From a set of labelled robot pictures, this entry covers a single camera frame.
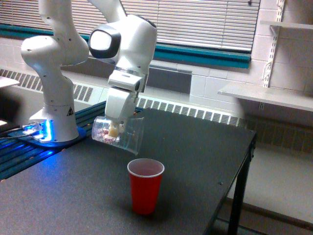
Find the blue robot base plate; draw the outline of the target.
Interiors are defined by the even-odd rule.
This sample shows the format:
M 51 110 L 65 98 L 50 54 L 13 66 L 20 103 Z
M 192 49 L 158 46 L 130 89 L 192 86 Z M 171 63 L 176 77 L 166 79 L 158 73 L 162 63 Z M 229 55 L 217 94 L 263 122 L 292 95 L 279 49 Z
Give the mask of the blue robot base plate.
M 31 137 L 20 137 L 17 138 L 18 140 L 27 143 L 29 145 L 32 146 L 36 146 L 36 147 L 42 147 L 42 148 L 46 148 L 46 149 L 61 149 L 61 148 L 67 148 L 69 146 L 72 146 L 80 141 L 82 141 L 83 139 L 86 138 L 87 134 L 86 131 L 81 128 L 81 127 L 77 127 L 79 136 L 73 140 L 70 141 L 64 141 L 64 142 L 40 142 L 38 140 L 35 140 L 34 138 Z

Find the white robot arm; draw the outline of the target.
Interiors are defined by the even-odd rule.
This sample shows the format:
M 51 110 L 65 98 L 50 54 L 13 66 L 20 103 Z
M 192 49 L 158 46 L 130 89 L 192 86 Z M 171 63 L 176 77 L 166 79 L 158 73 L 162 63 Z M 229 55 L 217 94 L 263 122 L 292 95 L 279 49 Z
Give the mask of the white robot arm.
M 113 137 L 133 115 L 138 94 L 145 89 L 157 42 L 156 25 L 128 15 L 118 0 L 94 0 L 92 5 L 106 23 L 98 25 L 88 41 L 74 26 L 70 1 L 41 0 L 39 14 L 52 27 L 53 35 L 34 36 L 22 43 L 22 58 L 40 77 L 44 92 L 43 108 L 30 118 L 38 125 L 25 130 L 38 142 L 67 142 L 79 136 L 73 82 L 62 74 L 61 67 L 81 64 L 90 55 L 115 65 L 105 107 Z

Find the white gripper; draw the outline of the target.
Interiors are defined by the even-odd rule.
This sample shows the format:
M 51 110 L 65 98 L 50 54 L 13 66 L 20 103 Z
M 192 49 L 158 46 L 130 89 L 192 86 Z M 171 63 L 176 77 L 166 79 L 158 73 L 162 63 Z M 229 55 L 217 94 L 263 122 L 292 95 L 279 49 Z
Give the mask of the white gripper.
M 132 74 L 115 70 L 109 76 L 109 91 L 107 95 L 105 117 L 109 120 L 109 136 L 118 137 L 119 122 L 125 122 L 135 110 L 138 93 L 144 91 L 146 74 Z

